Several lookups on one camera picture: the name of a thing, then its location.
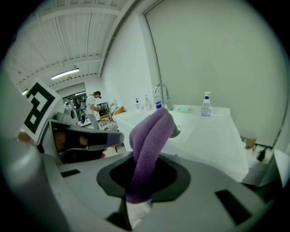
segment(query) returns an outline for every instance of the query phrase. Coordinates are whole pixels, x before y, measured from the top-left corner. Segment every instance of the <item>chrome faucet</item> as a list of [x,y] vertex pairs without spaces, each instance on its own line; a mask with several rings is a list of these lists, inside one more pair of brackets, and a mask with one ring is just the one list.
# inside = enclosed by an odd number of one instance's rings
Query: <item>chrome faucet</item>
[[154,93],[157,93],[157,90],[158,90],[159,87],[165,87],[165,89],[166,89],[167,110],[169,110],[169,111],[173,110],[173,105],[171,103],[171,99],[170,99],[169,93],[168,93],[168,88],[167,88],[166,85],[164,85],[164,84],[158,84],[158,85],[156,85],[155,88],[153,89],[154,90]]

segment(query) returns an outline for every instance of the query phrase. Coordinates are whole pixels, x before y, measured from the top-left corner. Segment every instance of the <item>purple cloth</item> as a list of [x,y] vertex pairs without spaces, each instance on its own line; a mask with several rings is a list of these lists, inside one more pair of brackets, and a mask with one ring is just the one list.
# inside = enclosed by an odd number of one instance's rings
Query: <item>purple cloth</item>
[[129,203],[141,203],[151,199],[151,180],[156,160],[174,131],[172,116],[164,108],[145,118],[130,133],[135,171],[126,194]]

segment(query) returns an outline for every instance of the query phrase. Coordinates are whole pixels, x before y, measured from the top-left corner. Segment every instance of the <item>ceiling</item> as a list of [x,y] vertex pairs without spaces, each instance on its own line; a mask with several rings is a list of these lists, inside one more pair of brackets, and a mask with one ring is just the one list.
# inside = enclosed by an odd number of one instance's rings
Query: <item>ceiling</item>
[[[135,0],[48,0],[18,30],[5,69],[22,91],[40,78],[54,90],[99,77],[114,32]],[[51,80],[53,75],[80,71]]]

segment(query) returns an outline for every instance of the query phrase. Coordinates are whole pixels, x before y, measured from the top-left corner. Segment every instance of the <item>bathroom sink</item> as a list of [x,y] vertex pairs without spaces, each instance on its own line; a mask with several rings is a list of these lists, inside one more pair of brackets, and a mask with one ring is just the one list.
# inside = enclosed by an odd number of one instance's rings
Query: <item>bathroom sink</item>
[[[180,107],[191,108],[191,113],[181,113]],[[113,116],[119,130],[125,134],[124,144],[130,151],[130,131],[156,110],[124,112]],[[201,106],[174,106],[169,111],[181,130],[170,138],[163,152],[209,164],[241,182],[249,171],[247,156],[241,138],[231,118],[230,109],[212,108],[211,116],[201,115]]]

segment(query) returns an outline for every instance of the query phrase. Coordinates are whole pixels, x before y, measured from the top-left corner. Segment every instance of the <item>man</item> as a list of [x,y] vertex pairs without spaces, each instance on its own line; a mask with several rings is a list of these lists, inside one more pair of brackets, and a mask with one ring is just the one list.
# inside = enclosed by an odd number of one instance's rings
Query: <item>man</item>
[[77,125],[78,118],[77,118],[77,113],[75,111],[76,107],[73,106],[72,99],[70,97],[67,97],[67,102],[64,103],[64,108],[71,109],[74,112],[74,123],[76,126],[78,126]]
[[94,129],[99,130],[99,124],[97,122],[96,116],[94,115],[94,111],[99,112],[99,108],[94,106],[95,105],[95,100],[97,98],[101,98],[101,92],[96,91],[92,95],[87,97],[86,100],[86,116],[87,118],[91,121],[92,126]]

